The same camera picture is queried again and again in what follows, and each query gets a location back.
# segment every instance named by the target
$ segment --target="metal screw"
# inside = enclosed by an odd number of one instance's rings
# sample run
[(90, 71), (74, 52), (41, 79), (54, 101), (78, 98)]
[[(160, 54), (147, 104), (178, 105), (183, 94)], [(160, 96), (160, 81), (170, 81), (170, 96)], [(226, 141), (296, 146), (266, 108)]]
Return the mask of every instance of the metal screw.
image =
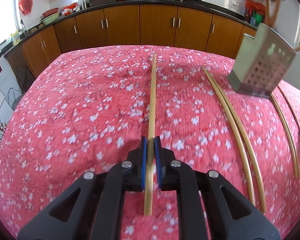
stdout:
[(132, 162), (124, 161), (124, 162), (122, 162), (121, 166), (124, 168), (130, 168), (132, 166)]
[(83, 177), (84, 177), (85, 179), (93, 179), (94, 174), (93, 174), (93, 172), (88, 171), (88, 172), (86, 172), (86, 173), (83, 175)]
[(177, 160), (174, 160), (174, 161), (171, 162), (171, 166), (172, 167), (180, 167), (181, 166), (181, 162), (177, 161)]
[(219, 173), (217, 171), (209, 171), (209, 176), (212, 178), (217, 178)]

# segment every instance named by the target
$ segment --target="green bowl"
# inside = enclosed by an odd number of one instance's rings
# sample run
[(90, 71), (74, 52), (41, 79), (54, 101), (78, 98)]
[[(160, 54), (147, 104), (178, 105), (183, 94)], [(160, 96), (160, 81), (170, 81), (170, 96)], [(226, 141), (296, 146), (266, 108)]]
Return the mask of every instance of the green bowl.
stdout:
[(44, 24), (44, 25), (48, 25), (52, 22), (54, 22), (59, 16), (60, 16), (60, 12), (58, 13), (54, 13), (48, 17), (45, 17), (44, 19), (41, 20), (41, 22)]

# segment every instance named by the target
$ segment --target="white flower print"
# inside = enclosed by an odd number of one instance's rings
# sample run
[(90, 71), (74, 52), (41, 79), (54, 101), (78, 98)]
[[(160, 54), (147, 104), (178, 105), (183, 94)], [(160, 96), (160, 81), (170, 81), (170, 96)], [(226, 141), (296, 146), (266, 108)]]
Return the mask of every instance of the white flower print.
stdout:
[(129, 85), (128, 87), (126, 87), (126, 90), (131, 91), (133, 89), (133, 84)]
[(74, 162), (74, 159), (77, 157), (77, 153), (74, 153), (74, 154), (71, 154), (69, 159), (68, 159), (68, 162), (71, 164)]
[(101, 161), (102, 157), (103, 157), (102, 152), (98, 152), (98, 153), (96, 154), (96, 158), (97, 158), (99, 161)]
[(184, 146), (184, 140), (178, 140), (176, 143), (172, 145), (173, 148), (176, 148), (178, 151), (183, 150), (185, 148)]
[(226, 140), (226, 147), (228, 150), (231, 148), (231, 143), (228, 140)]
[(68, 143), (69, 143), (69, 144), (75, 143), (75, 140), (76, 140), (77, 137), (78, 137), (78, 136), (75, 135), (75, 134), (72, 135), (71, 137), (68, 138), (68, 140), (67, 140)]
[(199, 117), (196, 116), (196, 117), (194, 117), (194, 118), (191, 118), (191, 122), (192, 122), (192, 124), (194, 124), (194, 125), (198, 125), (198, 123), (199, 123)]
[(98, 133), (91, 133), (90, 136), (89, 136), (90, 141), (92, 142), (92, 141), (97, 140), (97, 139), (98, 139), (98, 136), (99, 136)]
[(94, 122), (98, 118), (98, 115), (99, 114), (95, 114), (95, 115), (90, 116), (90, 121)]
[(134, 226), (128, 226), (126, 227), (126, 231), (124, 233), (128, 235), (132, 235), (133, 232), (134, 232)]
[(169, 109), (167, 110), (167, 116), (168, 116), (168, 117), (172, 117), (172, 113), (170, 112)]

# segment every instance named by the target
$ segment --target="chopstick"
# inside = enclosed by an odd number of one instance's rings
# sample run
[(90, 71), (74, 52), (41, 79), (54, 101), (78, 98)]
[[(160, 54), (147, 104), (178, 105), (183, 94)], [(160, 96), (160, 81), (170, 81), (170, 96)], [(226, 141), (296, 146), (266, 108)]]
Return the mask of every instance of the chopstick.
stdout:
[(154, 159), (154, 135), (155, 135), (155, 88), (156, 88), (156, 53), (153, 54), (152, 72), (151, 72), (151, 90), (150, 90), (150, 114), (148, 129), (148, 152), (146, 162), (146, 185), (145, 185), (145, 203), (144, 215), (152, 214), (153, 198), (153, 159)]
[(271, 94), (270, 95), (270, 100), (272, 101), (272, 103), (274, 104), (275, 109), (277, 110), (277, 113), (280, 117), (281, 123), (283, 125), (283, 128), (286, 132), (287, 135), (287, 139), (288, 139), (288, 143), (289, 143), (289, 147), (290, 147), (290, 151), (291, 151), (291, 156), (292, 156), (292, 162), (293, 162), (293, 169), (294, 169), (294, 176), (296, 179), (299, 178), (300, 176), (300, 168), (299, 168), (299, 160), (298, 160), (298, 156), (297, 156), (297, 148), (296, 145), (293, 141), (293, 137), (292, 137), (292, 133), (290, 130), (290, 127), (287, 123), (287, 120), (285, 119), (282, 110), (279, 107), (279, 104), (277, 102), (277, 100), (274, 98), (274, 96)]
[(299, 123), (299, 120), (298, 120), (298, 117), (297, 117), (296, 113), (294, 112), (294, 110), (293, 110), (293, 108), (292, 108), (292, 106), (291, 106), (291, 104), (290, 104), (288, 98), (286, 97), (286, 95), (285, 95), (284, 92), (282, 91), (282, 89), (281, 89), (281, 87), (279, 86), (279, 84), (278, 84), (277, 87), (278, 87), (279, 91), (281, 92), (281, 94), (282, 94), (284, 100), (286, 100), (287, 105), (288, 105), (288, 107), (289, 107), (289, 109), (290, 109), (290, 111), (291, 111), (291, 113), (292, 113), (292, 116), (293, 116), (293, 118), (294, 118), (294, 120), (295, 120), (295, 122), (296, 122), (296, 124), (297, 124), (297, 128), (298, 128), (298, 130), (300, 131), (300, 123)]
[(211, 79), (213, 80), (213, 82), (215, 83), (215, 85), (217, 86), (217, 88), (219, 89), (221, 95), (223, 96), (224, 100), (226, 101), (227, 106), (229, 107), (229, 110), (234, 118), (234, 121), (237, 125), (237, 127), (239, 128), (239, 131), (241, 133), (241, 136), (244, 140), (244, 143), (246, 145), (246, 148), (248, 150), (251, 162), (252, 162), (252, 167), (253, 167), (253, 171), (255, 173), (256, 176), (256, 180), (257, 180), (257, 185), (258, 185), (258, 190), (259, 190), (259, 198), (260, 198), (260, 205), (261, 205), (261, 212), (262, 213), (266, 213), (267, 211), (267, 206), (266, 206), (266, 194), (265, 194), (265, 188), (263, 185), (263, 180), (262, 180), (262, 176), (261, 176), (261, 171), (260, 171), (260, 167), (258, 164), (258, 160), (256, 158), (256, 155), (253, 151), (252, 148), (252, 144), (250, 142), (250, 139), (248, 137), (248, 134), (239, 118), (239, 116), (237, 115), (235, 109), (233, 108), (231, 102), (229, 101), (228, 97), (226, 96), (226, 94), (224, 93), (223, 89), (219, 86), (219, 84), (217, 83), (217, 81), (213, 78), (213, 76), (208, 72), (208, 74), (210, 75)]
[(217, 97), (218, 97), (218, 99), (219, 99), (219, 101), (222, 105), (223, 111), (225, 112), (226, 117), (228, 118), (228, 120), (230, 122), (230, 126), (231, 126), (231, 129), (232, 129), (233, 133), (234, 133), (235, 140), (237, 141), (240, 156), (241, 156), (241, 159), (242, 159), (243, 172), (244, 172), (246, 180), (247, 180), (247, 189), (248, 189), (249, 200), (255, 206), (256, 205), (256, 200), (255, 200), (255, 195), (254, 195), (254, 188), (253, 188), (251, 170), (250, 170), (247, 154), (246, 154), (246, 151), (244, 149), (244, 145), (243, 145), (238, 127), (235, 124), (234, 117), (232, 116), (232, 114), (230, 112), (230, 109), (229, 109), (225, 99), (223, 98), (220, 90), (218, 89), (216, 83), (213, 81), (212, 77), (210, 76), (210, 74), (208, 73), (208, 71), (204, 67), (202, 67), (202, 70), (204, 71), (207, 78), (209, 79), (210, 84), (212, 85), (213, 90), (215, 91), (215, 93), (216, 93), (216, 95), (217, 95)]

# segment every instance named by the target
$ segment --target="wooden cabinet door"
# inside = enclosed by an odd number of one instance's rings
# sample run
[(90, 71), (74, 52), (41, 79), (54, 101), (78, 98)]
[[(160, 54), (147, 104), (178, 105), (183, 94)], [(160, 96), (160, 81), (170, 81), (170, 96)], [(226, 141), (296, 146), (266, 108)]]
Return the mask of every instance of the wooden cabinet door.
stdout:
[(30, 67), (37, 78), (49, 66), (49, 60), (40, 37), (40, 33), (22, 44)]
[(139, 5), (124, 5), (104, 9), (108, 44), (139, 45)]
[(60, 47), (54, 31), (54, 27), (50, 26), (40, 32), (44, 50), (48, 56), (49, 63), (54, 61), (61, 55)]
[(178, 7), (174, 46), (205, 51), (212, 14)]
[(255, 29), (252, 29), (250, 27), (248, 27), (247, 25), (244, 25), (243, 28), (242, 28), (242, 31), (241, 31), (241, 34), (240, 34), (240, 39), (239, 39), (239, 42), (238, 42), (238, 46), (237, 46), (237, 49), (235, 50), (235, 53), (233, 55), (233, 58), (235, 59), (238, 55), (238, 52), (239, 52), (239, 49), (240, 49), (240, 46), (241, 46), (241, 43), (242, 43), (242, 39), (243, 39), (243, 35), (247, 33), (249, 35), (251, 35), (252, 37), (254, 37), (257, 33), (257, 31)]
[(82, 49), (75, 17), (56, 23), (54, 29), (62, 53)]
[(177, 10), (171, 5), (140, 5), (140, 44), (173, 47)]
[(83, 49), (108, 46), (103, 9), (82, 13), (75, 18)]
[(242, 23), (214, 14), (206, 52), (232, 58), (240, 39)]

